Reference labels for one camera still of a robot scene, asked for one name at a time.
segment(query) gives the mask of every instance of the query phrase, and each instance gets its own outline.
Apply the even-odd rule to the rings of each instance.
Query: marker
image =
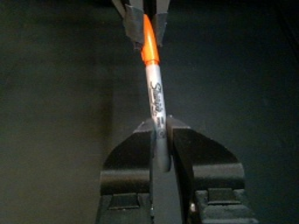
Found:
[[[145,47],[142,51],[142,58],[146,65],[146,79],[150,97],[150,107],[154,119],[155,130],[155,152],[154,156],[158,160],[158,165],[163,172],[171,170],[171,156],[167,147],[167,133],[166,133],[166,109],[165,109],[165,90],[162,82],[162,73],[159,67],[159,53],[155,42],[154,28],[145,15]]]

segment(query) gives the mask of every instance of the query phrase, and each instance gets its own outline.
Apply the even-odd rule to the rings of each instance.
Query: orange marker cap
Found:
[[[155,42],[154,27],[147,15],[145,15],[145,47],[142,51],[142,57],[143,57],[145,64],[147,66],[158,65],[161,62],[158,47]]]

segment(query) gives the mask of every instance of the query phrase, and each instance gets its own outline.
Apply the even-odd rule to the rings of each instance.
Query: sharpie logo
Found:
[[[163,87],[161,83],[157,83],[154,86],[154,83],[151,82],[151,104],[153,104],[153,113],[157,116],[157,113],[162,112],[165,109],[162,107],[162,92]]]

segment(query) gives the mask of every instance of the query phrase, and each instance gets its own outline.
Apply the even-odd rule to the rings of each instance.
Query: marker barrel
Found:
[[[173,164],[167,147],[165,90],[159,65],[146,66],[146,78],[155,130],[154,156],[162,171],[169,172]]]

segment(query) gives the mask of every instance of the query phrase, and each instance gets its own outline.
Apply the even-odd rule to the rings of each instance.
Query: sharpie marker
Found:
[[[155,42],[154,28],[147,15],[145,15],[145,47],[142,51],[142,57],[146,65],[150,107],[154,119],[154,156],[157,157],[158,165],[161,167],[162,172],[169,172],[171,170],[173,163],[167,147],[165,90],[159,67],[161,60]]]

